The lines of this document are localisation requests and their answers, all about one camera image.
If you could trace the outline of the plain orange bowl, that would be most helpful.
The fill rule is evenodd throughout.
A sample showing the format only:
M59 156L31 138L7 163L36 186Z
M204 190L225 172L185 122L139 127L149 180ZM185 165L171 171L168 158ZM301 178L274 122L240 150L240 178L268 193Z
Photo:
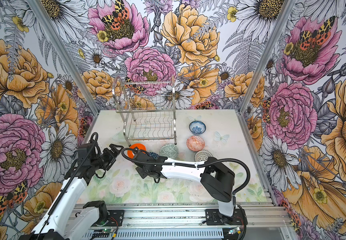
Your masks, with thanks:
M146 150L146 147L143 144L136 143L130 146L130 149L135 149L135 150ZM134 157L134 152L133 151L127 151L128 157L133 158Z

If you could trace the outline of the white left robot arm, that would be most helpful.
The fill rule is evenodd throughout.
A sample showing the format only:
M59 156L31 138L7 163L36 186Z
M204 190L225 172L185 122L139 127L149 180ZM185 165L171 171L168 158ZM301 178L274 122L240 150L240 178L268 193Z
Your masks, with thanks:
M88 153L81 166L71 169L49 210L27 235L20 240L80 240L93 225L105 225L110 217L104 201L85 204L79 215L68 224L70 215L81 194L89 185L97 170L109 170L124 149L111 144L100 152L96 143L87 144L94 153Z

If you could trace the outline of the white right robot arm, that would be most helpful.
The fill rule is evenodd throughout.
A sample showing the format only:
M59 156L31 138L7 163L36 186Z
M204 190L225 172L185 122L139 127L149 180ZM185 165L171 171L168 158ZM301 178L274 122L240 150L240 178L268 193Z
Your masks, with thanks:
M216 159L208 157L202 162L178 161L167 157L155 159L145 150L126 148L122 156L135 164L136 171L142 179L151 177L155 183L161 179L183 179L200 183L213 199L218 201L216 214L224 225L232 225L235 216L236 193L244 189L251 178L249 167L237 159ZM225 165L235 163L243 167L246 178L243 183L234 188L235 173Z

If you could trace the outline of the dark blue lattice bowl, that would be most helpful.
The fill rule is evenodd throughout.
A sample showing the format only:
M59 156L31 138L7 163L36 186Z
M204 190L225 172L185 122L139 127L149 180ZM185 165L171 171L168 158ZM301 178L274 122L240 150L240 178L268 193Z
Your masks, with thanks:
M149 152L149 156L151 156L152 158L154 158L156 160L159 158L159 155L157 153L154 153L154 152Z

